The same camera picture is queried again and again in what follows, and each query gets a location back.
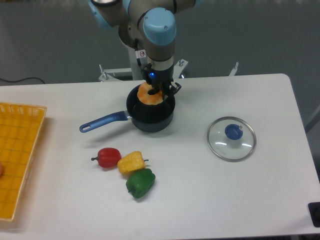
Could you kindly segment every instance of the yellow bell pepper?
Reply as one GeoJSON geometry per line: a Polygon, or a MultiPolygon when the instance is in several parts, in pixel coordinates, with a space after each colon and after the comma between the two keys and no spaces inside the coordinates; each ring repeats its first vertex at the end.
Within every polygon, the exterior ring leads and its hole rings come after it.
{"type": "Polygon", "coordinates": [[[132,174],[135,171],[146,167],[140,151],[134,151],[121,158],[117,163],[119,172],[122,174],[132,174]]]}

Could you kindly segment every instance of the gray wall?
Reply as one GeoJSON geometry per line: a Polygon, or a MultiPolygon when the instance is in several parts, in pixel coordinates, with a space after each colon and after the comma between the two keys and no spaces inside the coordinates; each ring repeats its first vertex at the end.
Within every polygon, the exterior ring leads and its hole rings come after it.
{"type": "MultiPolygon", "coordinates": [[[[176,60],[188,77],[226,76],[236,62],[239,75],[287,74],[306,121],[320,104],[319,13],[318,0],[208,0],[176,15],[176,60]]],[[[0,78],[95,82],[98,64],[130,66],[117,32],[98,27],[86,0],[0,3],[0,78]]],[[[320,169],[320,124],[308,139],[320,169]]]]}

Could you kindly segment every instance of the lid metal rim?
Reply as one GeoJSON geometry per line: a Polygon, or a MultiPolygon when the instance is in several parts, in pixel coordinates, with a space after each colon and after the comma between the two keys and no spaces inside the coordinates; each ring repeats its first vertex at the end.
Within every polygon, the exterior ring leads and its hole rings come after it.
{"type": "Polygon", "coordinates": [[[225,160],[225,161],[227,161],[227,162],[232,162],[232,163],[241,162],[241,161],[247,159],[247,158],[255,151],[256,145],[257,145],[257,137],[256,137],[256,134],[255,134],[254,130],[253,130],[253,129],[249,126],[249,124],[247,124],[244,120],[242,120],[242,119],[240,119],[240,118],[237,118],[237,117],[234,117],[234,116],[224,116],[224,117],[218,118],[218,119],[215,120],[213,123],[211,123],[211,125],[209,126],[209,129],[208,129],[208,131],[207,131],[207,134],[206,134],[206,141],[207,141],[208,146],[209,146],[209,148],[211,149],[211,151],[212,151],[217,157],[219,157],[219,158],[222,159],[222,160],[225,160]],[[219,153],[217,153],[217,152],[213,149],[213,147],[211,146],[210,141],[209,141],[210,130],[212,129],[212,127],[213,127],[216,123],[221,122],[221,121],[223,121],[223,120],[234,120],[234,121],[238,121],[238,122],[242,123],[243,125],[245,125],[245,126],[250,130],[250,132],[251,132],[251,134],[252,134],[252,136],[253,136],[253,145],[252,145],[251,151],[250,151],[247,155],[245,155],[245,156],[243,156],[243,157],[241,157],[241,158],[230,159],[230,158],[226,158],[226,157],[224,157],[224,156],[221,156],[219,153]]]}

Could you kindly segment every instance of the toy vegetable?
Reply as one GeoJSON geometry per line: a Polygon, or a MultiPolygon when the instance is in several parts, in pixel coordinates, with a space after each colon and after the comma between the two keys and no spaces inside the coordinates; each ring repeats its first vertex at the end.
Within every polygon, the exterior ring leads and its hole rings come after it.
{"type": "Polygon", "coordinates": [[[145,161],[143,160],[142,153],[140,151],[134,151],[121,158],[117,165],[120,173],[130,174],[134,171],[144,169],[146,167],[145,161]]]}
{"type": "Polygon", "coordinates": [[[126,181],[126,188],[135,199],[143,197],[153,186],[156,176],[151,169],[145,168],[137,171],[126,181]]]}
{"type": "Polygon", "coordinates": [[[98,152],[97,157],[91,158],[92,161],[97,160],[99,165],[103,168],[111,168],[117,165],[121,159],[120,152],[112,147],[106,147],[98,152]]]}

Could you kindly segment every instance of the blue pan handle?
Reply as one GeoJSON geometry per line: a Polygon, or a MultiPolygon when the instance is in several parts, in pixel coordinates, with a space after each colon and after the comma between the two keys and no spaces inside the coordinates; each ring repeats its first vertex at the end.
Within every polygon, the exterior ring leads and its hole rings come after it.
{"type": "Polygon", "coordinates": [[[106,124],[116,122],[116,121],[127,121],[130,118],[131,117],[127,111],[118,111],[118,112],[109,114],[107,116],[103,116],[103,117],[96,119],[94,121],[85,123],[80,126],[79,130],[82,133],[86,133],[86,132],[89,132],[93,129],[97,129],[101,126],[104,126],[106,124]]]}

